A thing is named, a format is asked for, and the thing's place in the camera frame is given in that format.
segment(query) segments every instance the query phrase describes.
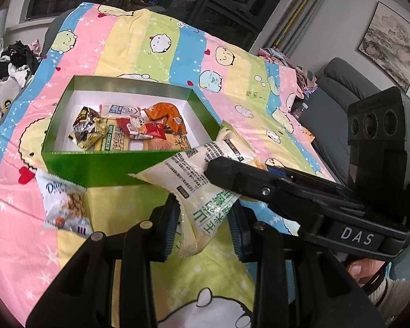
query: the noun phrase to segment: finger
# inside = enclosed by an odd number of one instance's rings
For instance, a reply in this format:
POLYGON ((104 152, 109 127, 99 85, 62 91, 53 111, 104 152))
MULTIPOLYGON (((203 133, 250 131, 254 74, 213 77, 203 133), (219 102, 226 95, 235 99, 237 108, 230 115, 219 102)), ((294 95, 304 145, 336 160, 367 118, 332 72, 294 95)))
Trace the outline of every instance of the finger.
POLYGON ((360 259, 348 266, 348 273, 355 279, 360 280, 367 276, 373 276, 384 262, 375 259, 360 259))

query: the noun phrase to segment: camera lens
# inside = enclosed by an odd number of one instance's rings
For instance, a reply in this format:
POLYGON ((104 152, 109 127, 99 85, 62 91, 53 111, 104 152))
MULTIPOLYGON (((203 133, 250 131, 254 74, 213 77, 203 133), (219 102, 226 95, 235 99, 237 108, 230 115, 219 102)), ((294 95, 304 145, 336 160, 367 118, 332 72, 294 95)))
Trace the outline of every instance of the camera lens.
POLYGON ((388 110, 384 115, 384 131, 388 136, 393 136, 398 128, 398 120, 392 110, 388 110))
POLYGON ((366 115, 364 120, 364 130, 368 138, 372 138, 376 133, 376 118, 373 113, 366 115))
POLYGON ((360 129, 359 121, 357 121, 357 119, 354 118, 352 120, 352 123, 351 123, 351 132, 352 132, 352 134, 356 136, 357 133, 359 132, 359 129, 360 129))

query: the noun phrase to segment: bolt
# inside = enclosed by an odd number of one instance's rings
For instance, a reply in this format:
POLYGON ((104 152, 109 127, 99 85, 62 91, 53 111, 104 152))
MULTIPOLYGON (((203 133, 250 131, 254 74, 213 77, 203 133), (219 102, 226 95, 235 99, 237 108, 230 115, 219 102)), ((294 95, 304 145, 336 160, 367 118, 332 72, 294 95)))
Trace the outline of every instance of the bolt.
POLYGON ((269 196, 270 195, 270 188, 262 188, 261 189, 261 194, 263 196, 269 196))
POLYGON ((140 223, 140 228, 142 229, 150 229, 152 228, 153 223, 151 221, 142 221, 140 223))
POLYGON ((92 241, 97 242, 102 238, 103 238, 103 233, 102 232, 94 232, 93 234, 91 234, 91 240, 92 241))
POLYGON ((255 222, 254 223, 254 228, 256 230, 265 230, 266 229, 267 224, 264 222, 255 222))

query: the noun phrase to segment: open cardboard box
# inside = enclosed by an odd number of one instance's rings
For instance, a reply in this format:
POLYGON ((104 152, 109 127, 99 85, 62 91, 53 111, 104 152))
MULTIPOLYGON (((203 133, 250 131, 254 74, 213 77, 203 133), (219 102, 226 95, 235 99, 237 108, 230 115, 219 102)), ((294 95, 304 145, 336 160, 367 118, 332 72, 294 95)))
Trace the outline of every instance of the open cardboard box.
POLYGON ((128 78, 75 75, 59 100, 42 147, 48 171, 87 188, 141 183, 128 174, 139 173, 179 150, 143 151, 142 141, 131 140, 129 151, 83 151, 68 136, 84 106, 99 111, 101 104, 145 108, 158 102, 178 108, 192 148, 216 139, 220 125, 192 89, 128 78))

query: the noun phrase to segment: landscape painting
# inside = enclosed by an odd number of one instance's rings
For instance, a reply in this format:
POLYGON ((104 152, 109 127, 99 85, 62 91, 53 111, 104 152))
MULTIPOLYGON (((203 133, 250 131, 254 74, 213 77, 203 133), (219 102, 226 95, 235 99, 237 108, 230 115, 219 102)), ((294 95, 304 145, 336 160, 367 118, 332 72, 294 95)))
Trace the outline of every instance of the landscape painting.
POLYGON ((410 86, 410 23, 378 2, 359 51, 405 91, 410 86))

